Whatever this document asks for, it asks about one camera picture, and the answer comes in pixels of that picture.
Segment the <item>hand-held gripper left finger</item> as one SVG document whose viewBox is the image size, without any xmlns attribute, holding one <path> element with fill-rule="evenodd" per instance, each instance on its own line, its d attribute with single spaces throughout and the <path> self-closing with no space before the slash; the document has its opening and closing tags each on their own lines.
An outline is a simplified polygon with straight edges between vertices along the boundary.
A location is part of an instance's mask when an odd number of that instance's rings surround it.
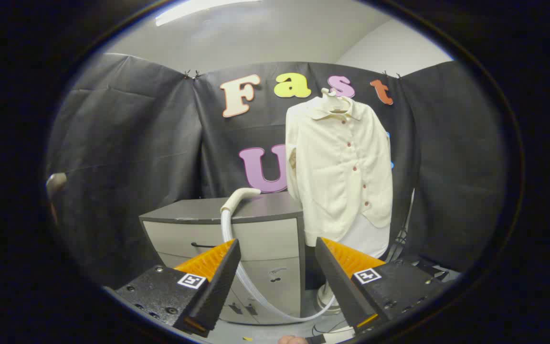
<svg viewBox="0 0 550 344">
<path fill-rule="evenodd" d="M 206 338 L 220 318 L 240 258 L 239 241 L 228 240 L 174 268 L 157 264 L 105 292 L 147 322 Z"/>
</svg>

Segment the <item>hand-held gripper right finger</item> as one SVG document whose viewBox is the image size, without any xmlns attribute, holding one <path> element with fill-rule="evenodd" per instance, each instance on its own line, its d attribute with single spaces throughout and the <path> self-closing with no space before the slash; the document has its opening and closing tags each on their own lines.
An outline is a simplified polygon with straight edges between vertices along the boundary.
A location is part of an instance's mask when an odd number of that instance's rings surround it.
<svg viewBox="0 0 550 344">
<path fill-rule="evenodd" d="M 315 242 L 315 256 L 345 320 L 358 335 L 410 318 L 447 288 L 410 259 L 384 263 L 323 237 Z"/>
</svg>

